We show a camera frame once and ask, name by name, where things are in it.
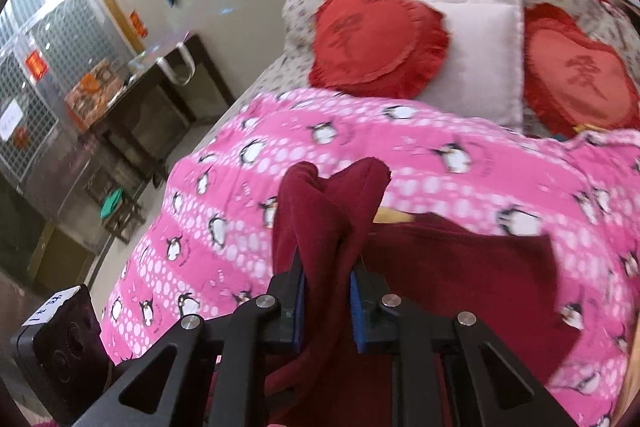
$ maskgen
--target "paper notice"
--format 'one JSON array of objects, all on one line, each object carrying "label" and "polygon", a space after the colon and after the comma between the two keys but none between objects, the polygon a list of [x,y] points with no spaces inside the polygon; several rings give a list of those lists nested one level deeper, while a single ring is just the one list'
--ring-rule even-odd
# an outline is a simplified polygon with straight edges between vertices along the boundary
[{"label": "paper notice", "polygon": [[51,317],[53,317],[53,315],[58,311],[58,308],[78,293],[79,289],[80,286],[74,286],[68,290],[56,293],[52,298],[40,306],[40,308],[38,308],[36,312],[27,319],[23,326],[32,326],[34,324],[44,324],[49,322]]},{"label": "paper notice", "polygon": [[11,138],[23,117],[24,113],[20,109],[20,104],[13,99],[4,110],[4,113],[2,113],[2,116],[0,116],[0,139],[3,142]]}]

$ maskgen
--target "maroon towel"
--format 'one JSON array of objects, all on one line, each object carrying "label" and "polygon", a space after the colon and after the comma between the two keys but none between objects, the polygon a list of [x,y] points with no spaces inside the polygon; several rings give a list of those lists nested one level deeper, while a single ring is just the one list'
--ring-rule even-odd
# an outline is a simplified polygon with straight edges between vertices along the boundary
[{"label": "maroon towel", "polygon": [[578,339],[556,314],[556,265],[548,237],[488,237],[427,214],[415,223],[373,225],[388,168],[366,158],[325,180],[312,164],[289,169],[278,194],[274,272],[290,267],[295,247],[305,269],[305,344],[267,378],[267,394],[294,390],[271,420],[288,427],[386,427],[390,357],[357,355],[348,309],[349,273],[367,269],[423,309],[473,311],[542,382]]}]

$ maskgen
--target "dark wooden table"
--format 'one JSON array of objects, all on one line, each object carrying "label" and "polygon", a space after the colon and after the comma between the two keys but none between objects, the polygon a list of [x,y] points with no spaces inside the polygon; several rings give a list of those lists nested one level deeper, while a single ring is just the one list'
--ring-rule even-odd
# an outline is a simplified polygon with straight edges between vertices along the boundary
[{"label": "dark wooden table", "polygon": [[[231,90],[220,75],[218,68],[211,60],[207,53],[202,40],[197,34],[189,34],[184,40],[191,56],[196,65],[202,64],[209,76],[211,77],[216,89],[222,95],[226,104],[231,107],[236,101]],[[180,51],[174,48],[164,56],[166,61],[172,68],[184,64]],[[162,160],[155,158],[140,141],[133,135],[131,130],[125,125],[127,115],[132,111],[137,111],[142,105],[147,93],[151,89],[159,87],[165,93],[176,111],[186,120],[188,127],[197,123],[212,123],[213,121],[198,121],[189,105],[180,96],[177,89],[165,76],[157,64],[153,64],[145,73],[142,73],[137,80],[126,87],[123,93],[111,104],[107,112],[95,121],[90,127],[90,131],[97,136],[98,140],[107,147],[117,158],[122,160],[133,172],[135,172],[142,181],[148,180],[149,177],[159,176],[166,180],[169,177],[166,167]],[[132,162],[127,155],[119,149],[113,142],[112,137],[118,136],[123,139],[142,159],[142,164]]]}]

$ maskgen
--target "table leg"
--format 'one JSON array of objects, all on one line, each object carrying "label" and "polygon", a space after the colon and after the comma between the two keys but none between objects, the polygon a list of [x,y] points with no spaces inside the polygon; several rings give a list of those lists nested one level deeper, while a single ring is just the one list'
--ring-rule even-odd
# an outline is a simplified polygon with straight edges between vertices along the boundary
[{"label": "table leg", "polygon": [[169,99],[169,102],[174,104],[174,107],[187,119],[187,122],[189,122],[189,126],[193,125],[197,118],[191,110],[191,107],[189,107],[189,105],[180,96],[180,93],[177,89],[175,89],[172,83],[166,78],[163,78],[162,80],[160,80],[160,89],[162,89],[162,92],[165,93],[166,97]]},{"label": "table leg", "polygon": [[107,147],[108,150],[111,151],[111,153],[113,153],[114,156],[122,160],[127,167],[135,172],[141,181],[145,182],[149,178],[148,172],[143,171],[140,166],[136,165],[129,158],[127,158],[127,155],[111,141],[111,138],[109,138],[108,135],[100,136],[100,141],[105,147]]},{"label": "table leg", "polygon": [[166,168],[156,158],[151,156],[149,151],[144,148],[142,143],[140,143],[138,139],[133,136],[132,132],[127,129],[127,127],[125,127],[122,123],[115,121],[113,122],[113,130],[117,134],[119,134],[123,140],[126,140],[126,142],[130,146],[132,146],[133,149],[138,154],[140,154],[140,156],[142,156],[142,161],[144,163],[146,163],[147,165],[151,165],[151,169],[153,172],[161,176],[164,180],[169,179],[169,173],[167,172]]},{"label": "table leg", "polygon": [[209,73],[209,76],[213,80],[213,83],[216,84],[220,95],[222,95],[222,98],[224,98],[226,105],[228,105],[229,107],[234,105],[234,103],[236,102],[236,97],[233,96],[231,90],[226,85],[226,82],[223,80],[222,75],[220,75],[218,68],[213,63],[213,60],[211,60],[211,57],[202,44],[200,37],[196,36],[192,38],[190,41],[188,41],[188,46],[189,45],[194,47],[194,55],[196,55],[200,59],[200,63],[204,66],[205,70],[207,70],[207,73]]}]

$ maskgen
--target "green cloth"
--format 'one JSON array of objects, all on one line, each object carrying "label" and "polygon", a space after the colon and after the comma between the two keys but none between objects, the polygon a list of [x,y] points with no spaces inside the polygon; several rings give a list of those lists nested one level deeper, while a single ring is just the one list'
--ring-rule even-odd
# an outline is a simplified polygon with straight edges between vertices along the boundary
[{"label": "green cloth", "polygon": [[107,217],[111,216],[121,200],[122,187],[116,188],[104,199],[104,203],[102,204],[102,208],[100,209],[100,219],[106,219]]}]

